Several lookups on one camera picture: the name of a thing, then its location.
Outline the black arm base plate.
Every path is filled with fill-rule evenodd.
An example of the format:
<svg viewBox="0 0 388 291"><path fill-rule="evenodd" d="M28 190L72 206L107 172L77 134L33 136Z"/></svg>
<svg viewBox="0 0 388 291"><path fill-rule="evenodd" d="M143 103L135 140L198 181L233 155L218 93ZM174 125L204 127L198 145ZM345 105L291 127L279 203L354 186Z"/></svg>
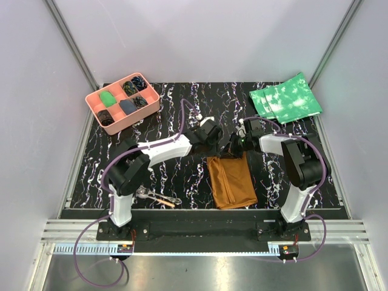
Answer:
<svg viewBox="0 0 388 291"><path fill-rule="evenodd" d="M270 233L278 210L141 210L132 211L132 220L120 231L108 220L98 223L98 241L151 241L162 237L243 237L258 241L308 242L311 240L306 222L295 236L280 238Z"/></svg>

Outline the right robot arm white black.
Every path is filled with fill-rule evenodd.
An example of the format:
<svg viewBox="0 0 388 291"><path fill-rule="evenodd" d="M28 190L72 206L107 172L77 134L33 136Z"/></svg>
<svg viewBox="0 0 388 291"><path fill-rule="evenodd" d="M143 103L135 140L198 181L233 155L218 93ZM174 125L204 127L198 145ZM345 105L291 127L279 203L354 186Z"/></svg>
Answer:
<svg viewBox="0 0 388 291"><path fill-rule="evenodd" d="M242 119L240 123L238 131L231 135L221 151L221 157L240 158L248 151L283 157L290 187L269 232L282 240L289 240L302 230L308 204L330 175L330 164L316 136L264 133L255 118Z"/></svg>

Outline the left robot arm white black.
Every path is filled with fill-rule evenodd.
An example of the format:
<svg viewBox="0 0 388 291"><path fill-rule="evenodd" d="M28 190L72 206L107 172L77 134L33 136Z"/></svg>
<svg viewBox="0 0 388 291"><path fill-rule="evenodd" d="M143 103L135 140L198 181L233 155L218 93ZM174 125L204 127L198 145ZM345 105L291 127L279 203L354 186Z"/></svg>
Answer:
<svg viewBox="0 0 388 291"><path fill-rule="evenodd" d="M112 205L108 222L110 233L118 240L131 232L132 199L153 166L191 155L215 156L223 130L213 118L199 125L153 142L123 142L103 171L101 187L108 191Z"/></svg>

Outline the orange cloth napkin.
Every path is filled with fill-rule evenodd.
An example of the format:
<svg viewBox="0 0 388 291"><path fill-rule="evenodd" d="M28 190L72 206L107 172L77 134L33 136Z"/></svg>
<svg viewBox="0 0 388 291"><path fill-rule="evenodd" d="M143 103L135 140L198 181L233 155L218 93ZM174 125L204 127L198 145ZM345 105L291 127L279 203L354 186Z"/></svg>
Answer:
<svg viewBox="0 0 388 291"><path fill-rule="evenodd" d="M207 166L217 209L237 209L258 202L246 154L233 159L208 157Z"/></svg>

